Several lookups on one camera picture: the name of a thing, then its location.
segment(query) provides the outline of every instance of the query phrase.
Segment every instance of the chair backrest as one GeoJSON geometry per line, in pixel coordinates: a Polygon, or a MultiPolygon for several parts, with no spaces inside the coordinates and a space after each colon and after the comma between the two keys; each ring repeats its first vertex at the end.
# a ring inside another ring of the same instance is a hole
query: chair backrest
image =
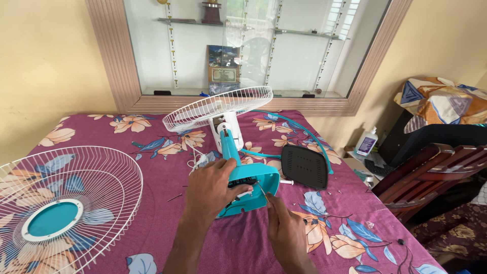
{"type": "Polygon", "coordinates": [[[462,179],[487,167],[487,146],[429,144],[381,180],[372,192],[402,222],[462,179]]]}

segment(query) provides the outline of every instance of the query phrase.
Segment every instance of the purple bedsheet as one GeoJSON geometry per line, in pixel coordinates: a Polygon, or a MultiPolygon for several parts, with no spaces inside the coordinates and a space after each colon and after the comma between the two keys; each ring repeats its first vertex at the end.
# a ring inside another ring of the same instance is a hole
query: purple bedsheet
{"type": "MultiPolygon", "coordinates": [[[[280,114],[316,132],[298,111],[280,114]]],[[[61,126],[32,150],[31,154],[80,145],[110,147],[132,156],[142,170],[144,188],[137,215],[116,245],[97,257],[85,273],[160,273],[184,208],[183,186],[191,170],[187,162],[193,159],[185,141],[211,160],[221,157],[208,126],[173,133],[165,129],[163,117],[73,115],[64,118],[61,126]],[[141,148],[132,142],[153,148],[139,152],[141,148]],[[166,202],[180,193],[183,195],[166,202]]],[[[249,112],[238,120],[248,150],[280,154],[281,147],[291,143],[321,152],[303,130],[275,116],[249,112]]],[[[329,175],[328,189],[317,192],[300,184],[281,184],[276,194],[290,210],[308,220],[309,256],[320,273],[444,274],[332,148],[324,141],[322,144],[335,172],[329,175]],[[405,245],[398,244],[399,238],[405,245]]],[[[243,154],[241,159],[243,163],[272,165],[281,172],[276,159],[243,154]]],[[[203,246],[198,273],[283,273],[266,233],[265,208],[215,220],[203,246]]]]}

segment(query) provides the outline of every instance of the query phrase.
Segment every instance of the fan grille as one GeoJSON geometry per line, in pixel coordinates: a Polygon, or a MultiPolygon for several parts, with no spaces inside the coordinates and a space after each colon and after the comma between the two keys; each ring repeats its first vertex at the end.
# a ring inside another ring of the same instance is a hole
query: fan grille
{"type": "Polygon", "coordinates": [[[207,97],[168,114],[162,122],[167,130],[184,131],[209,125],[208,119],[235,111],[237,115],[259,108],[272,100],[272,88],[242,88],[207,97]]]}
{"type": "Polygon", "coordinates": [[[130,225],[143,186],[141,170],[130,156],[95,146],[28,156],[1,166],[0,178],[0,273],[23,273],[29,268],[46,273],[83,272],[130,225]],[[41,207],[63,199],[83,204],[76,224],[47,240],[27,240],[21,232],[27,219],[41,207]]]}

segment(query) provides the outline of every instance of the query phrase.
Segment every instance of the trophy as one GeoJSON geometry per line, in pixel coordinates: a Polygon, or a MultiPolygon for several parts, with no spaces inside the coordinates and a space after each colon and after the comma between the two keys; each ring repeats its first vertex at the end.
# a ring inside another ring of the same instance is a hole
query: trophy
{"type": "Polygon", "coordinates": [[[217,0],[208,0],[208,2],[202,2],[205,7],[205,18],[201,20],[203,24],[223,25],[220,21],[221,4],[218,4],[217,0]]]}

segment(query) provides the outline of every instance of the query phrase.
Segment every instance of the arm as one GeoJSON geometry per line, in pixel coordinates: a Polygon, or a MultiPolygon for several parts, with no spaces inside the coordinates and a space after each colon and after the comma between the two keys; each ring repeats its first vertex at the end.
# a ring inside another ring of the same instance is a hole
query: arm
{"type": "Polygon", "coordinates": [[[218,213],[237,195],[251,191],[250,185],[228,188],[228,177],[237,166],[235,159],[220,159],[199,168],[188,178],[186,206],[164,274],[196,273],[206,233],[218,213]]]}
{"type": "Polygon", "coordinates": [[[318,274],[306,253],[306,233],[301,217],[286,208],[281,198],[267,193],[269,228],[267,237],[282,269],[288,274],[318,274]]]}

